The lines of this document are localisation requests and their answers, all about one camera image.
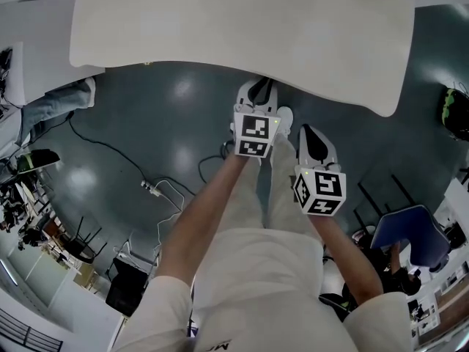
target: sleeve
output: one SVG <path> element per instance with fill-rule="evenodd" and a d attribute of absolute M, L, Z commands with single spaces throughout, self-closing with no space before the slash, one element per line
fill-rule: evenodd
<path fill-rule="evenodd" d="M 381 295 L 360 305 L 344 326 L 360 352 L 411 352 L 412 336 L 404 293 Z"/>
<path fill-rule="evenodd" d="M 187 348 L 191 289 L 171 276 L 157 276 L 122 330 L 112 352 L 175 352 Z"/>

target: cable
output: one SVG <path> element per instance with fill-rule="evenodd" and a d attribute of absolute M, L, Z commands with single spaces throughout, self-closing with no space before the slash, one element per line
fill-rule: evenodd
<path fill-rule="evenodd" d="M 216 158 L 223 160 L 223 158 L 221 157 L 221 155 L 211 155 L 211 156 L 207 156 L 206 158 L 203 158 L 203 159 L 199 162 L 199 165 L 198 165 L 198 167 L 199 167 L 199 176 L 200 176 L 200 178 L 202 179 L 202 181 L 203 181 L 204 183 L 207 183 L 207 181 L 204 179 L 204 176 L 202 175 L 202 170 L 201 170 L 200 166 L 202 165 L 202 163 L 204 163 L 204 162 L 206 162 L 206 161 L 208 161 L 208 160 L 210 160 L 210 159 L 216 159 Z"/>
<path fill-rule="evenodd" d="M 124 159 L 128 160 L 135 168 L 137 168 L 137 170 L 141 173 L 141 176 L 144 178 L 145 181 L 148 181 L 148 179 L 145 176 L 145 174 L 144 174 L 143 170 L 141 169 L 141 167 L 136 162 L 134 162 L 132 159 L 130 159 L 128 156 L 126 156 L 121 150 L 119 150 L 119 149 L 115 148 L 114 146 L 112 146 L 110 144 L 107 144 L 105 142 L 97 141 L 95 139 L 86 138 L 85 136 L 83 136 L 82 134 L 80 134 L 79 132 L 76 131 L 75 127 L 72 125 L 71 119 L 69 120 L 69 124 L 70 124 L 70 127 L 72 128 L 73 133 L 76 134 L 81 139 L 83 139 L 84 141 L 91 142 L 92 144 L 100 144 L 100 145 L 105 146 L 108 149 L 111 149 L 111 150 L 115 151 L 116 153 L 120 154 Z M 179 181 L 175 180 L 173 177 L 163 175 L 163 176 L 156 177 L 156 178 L 152 179 L 152 181 L 156 181 L 156 180 L 170 180 L 173 183 L 176 183 L 177 185 L 179 185 L 181 188 L 184 188 L 192 196 L 196 196 L 196 194 L 192 190 L 190 190 L 187 186 L 181 184 Z"/>
<path fill-rule="evenodd" d="M 137 170 L 140 171 L 141 173 L 141 176 L 144 178 L 145 181 L 147 181 L 147 178 L 145 177 L 145 174 L 144 172 L 142 171 L 142 169 L 140 168 L 140 166 L 134 162 L 132 159 L 130 159 L 128 156 L 126 156 L 121 150 L 115 148 L 114 146 L 111 146 L 110 144 L 106 144 L 105 142 L 101 142 L 101 141 L 96 141 L 94 139 L 90 139 L 90 138 L 86 138 L 85 136 L 82 136 L 79 132 L 77 132 L 75 130 L 75 128 L 73 127 L 72 125 L 72 120 L 68 120 L 68 123 L 70 124 L 70 127 L 72 128 L 72 131 L 74 134 L 76 134 L 78 137 L 80 137 L 81 139 L 83 139 L 84 141 L 88 141 L 88 142 L 91 142 L 92 144 L 100 144 L 102 146 L 105 146 L 107 147 L 108 149 L 111 149 L 113 151 L 115 151 L 116 153 L 120 154 L 122 157 L 124 157 L 125 159 L 127 159 L 130 163 L 132 163 L 132 165 L 134 165 L 135 168 L 137 168 Z"/>
<path fill-rule="evenodd" d="M 173 187 L 173 185 L 168 181 L 168 180 L 160 180 L 156 183 L 155 185 L 155 188 L 157 188 L 161 183 L 166 183 L 168 184 L 169 186 L 172 187 L 172 189 L 178 193 L 181 197 L 182 197 L 182 204 L 181 204 L 181 207 L 179 207 L 178 205 L 176 205 L 171 199 L 169 199 L 165 194 L 161 193 L 161 195 L 166 198 L 168 201 L 170 201 L 170 203 L 173 204 L 173 206 L 175 206 L 176 209 L 178 209 L 180 212 L 182 212 L 182 209 L 184 208 L 184 201 L 185 201 L 185 197 L 175 188 Z"/>
<path fill-rule="evenodd" d="M 196 194 L 190 190 L 187 186 L 185 186 L 184 184 L 181 184 L 179 181 L 175 180 L 174 178 L 172 177 L 169 177 L 169 176 L 160 176 L 160 177 L 155 177 L 154 179 L 152 179 L 152 181 L 156 181 L 156 180 L 170 180 L 172 181 L 173 183 L 179 185 L 181 188 L 185 189 L 190 195 L 192 196 L 196 196 Z"/>
<path fill-rule="evenodd" d="M 220 146 L 220 153 L 218 155 L 211 155 L 211 156 L 207 156 L 206 158 L 203 158 L 202 160 L 200 160 L 199 164 L 198 164 L 198 170 L 199 170 L 199 176 L 201 178 L 201 180 L 204 182 L 204 183 L 207 183 L 207 181 L 205 180 L 203 174 L 202 174 L 202 169 L 201 169 L 201 165 L 202 163 L 210 160 L 210 159 L 215 159 L 215 158 L 218 158 L 218 159 L 222 159 L 222 160 L 225 160 L 229 153 L 230 153 L 230 150 L 228 149 L 228 146 L 234 146 L 235 145 L 235 141 L 233 141 L 232 139 L 230 139 L 229 141 L 226 141 L 224 142 L 221 146 Z"/>
<path fill-rule="evenodd" d="M 166 218 L 166 219 L 163 219 L 161 221 L 159 221 L 157 224 L 156 224 L 156 229 L 158 231 L 158 245 L 155 246 L 155 248 L 153 248 L 153 252 L 156 254 L 156 249 L 158 249 L 160 246 L 161 246 L 161 239 L 160 239 L 160 224 L 161 223 L 164 223 L 165 221 L 170 221 L 171 219 L 173 219 L 176 215 L 180 215 L 181 212 L 180 211 L 177 211 L 176 213 L 172 214 L 169 218 Z"/>

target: black bag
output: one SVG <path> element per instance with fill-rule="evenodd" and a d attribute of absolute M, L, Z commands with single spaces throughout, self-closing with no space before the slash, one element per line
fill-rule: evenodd
<path fill-rule="evenodd" d="M 456 89 L 447 89 L 440 103 L 441 122 L 458 139 L 469 141 L 469 98 Z"/>

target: white table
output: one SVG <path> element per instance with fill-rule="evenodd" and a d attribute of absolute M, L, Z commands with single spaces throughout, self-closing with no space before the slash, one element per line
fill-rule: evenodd
<path fill-rule="evenodd" d="M 38 0 L 0 4 L 0 50 L 22 46 L 22 71 L 11 77 L 23 87 L 23 105 L 44 93 L 104 71 L 97 67 L 73 67 L 69 61 L 74 0 Z"/>
<path fill-rule="evenodd" d="M 70 62 L 186 61 L 394 113 L 414 0 L 76 0 Z"/>

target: black cable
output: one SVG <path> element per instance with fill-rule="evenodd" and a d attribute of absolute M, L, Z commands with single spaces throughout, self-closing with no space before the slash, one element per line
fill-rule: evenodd
<path fill-rule="evenodd" d="M 221 160 L 225 160 L 230 151 L 228 149 L 228 146 L 234 146 L 235 145 L 235 141 L 233 141 L 232 139 L 230 139 L 229 141 L 226 141 L 224 142 L 221 146 L 220 146 L 220 153 L 218 155 L 211 155 L 211 156 L 207 156 L 206 158 L 203 158 L 202 160 L 200 160 L 199 164 L 198 164 L 198 170 L 199 170 L 199 176 L 201 178 L 201 180 L 204 182 L 204 183 L 207 183 L 207 181 L 204 179 L 204 176 L 202 175 L 202 169 L 201 169 L 201 165 L 202 163 L 210 160 L 210 159 L 215 159 L 215 158 L 218 158 L 218 159 L 221 159 Z"/>
<path fill-rule="evenodd" d="M 208 161 L 208 160 L 210 160 L 210 159 L 215 159 L 215 158 L 223 160 L 223 158 L 221 157 L 221 155 L 211 155 L 211 156 L 207 156 L 206 158 L 203 158 L 203 159 L 199 162 L 199 165 L 198 165 L 198 168 L 199 168 L 199 176 L 200 176 L 200 178 L 202 179 L 202 181 L 203 181 L 204 183 L 207 183 L 207 181 L 204 179 L 204 176 L 202 175 L 202 170 L 201 170 L 200 166 L 201 166 L 202 163 L 204 163 L 205 161 Z"/>
<path fill-rule="evenodd" d="M 76 134 L 78 137 L 80 137 L 81 139 L 83 139 L 84 141 L 88 141 L 88 142 L 91 142 L 92 144 L 100 144 L 102 146 L 105 146 L 107 147 L 108 149 L 111 149 L 113 151 L 115 151 L 116 153 L 120 154 L 123 158 L 127 159 L 130 163 L 132 163 L 132 165 L 134 165 L 135 168 L 137 168 L 137 170 L 140 171 L 141 173 L 141 176 L 144 178 L 145 181 L 148 181 L 147 180 L 147 177 L 145 176 L 144 172 L 142 171 L 142 169 L 140 168 L 140 166 L 134 162 L 132 159 L 130 159 L 128 156 L 126 156 L 121 150 L 115 148 L 114 146 L 111 146 L 110 144 L 106 144 L 105 142 L 101 142 L 101 141 L 96 141 L 94 139 L 90 139 L 90 138 L 86 138 L 85 136 L 82 136 L 79 132 L 77 132 L 75 130 L 75 128 L 73 127 L 72 125 L 72 120 L 68 120 L 68 123 L 70 124 L 70 127 L 72 128 L 72 131 L 74 134 Z"/>
<path fill-rule="evenodd" d="M 108 149 L 111 149 L 111 150 L 115 151 L 116 153 L 120 154 L 123 158 L 127 159 L 130 163 L 132 163 L 132 165 L 134 165 L 135 168 L 137 168 L 140 171 L 141 176 L 144 178 L 144 180 L 148 181 L 148 179 L 145 176 L 145 174 L 144 174 L 143 170 L 141 169 L 141 167 L 136 162 L 134 162 L 132 159 L 130 159 L 128 156 L 126 156 L 121 150 L 119 150 L 119 149 L 115 148 L 114 146 L 112 146 L 110 144 L 107 144 L 105 142 L 96 141 L 95 139 L 86 138 L 85 136 L 83 136 L 82 134 L 80 134 L 79 132 L 76 131 L 75 127 L 73 127 L 73 125 L 72 125 L 71 119 L 69 120 L 69 124 L 70 124 L 70 127 L 72 128 L 73 133 L 76 134 L 81 139 L 83 139 L 84 141 L 91 142 L 92 144 L 100 144 L 102 146 L 105 146 Z M 170 180 L 173 183 L 179 185 L 181 188 L 184 188 L 189 194 L 191 194 L 193 196 L 196 196 L 196 194 L 192 190 L 190 190 L 187 186 L 185 186 L 184 184 L 181 184 L 179 181 L 175 180 L 174 178 L 172 178 L 170 176 L 163 175 L 163 176 L 156 177 L 156 178 L 152 179 L 152 181 L 155 181 L 155 180 Z"/>

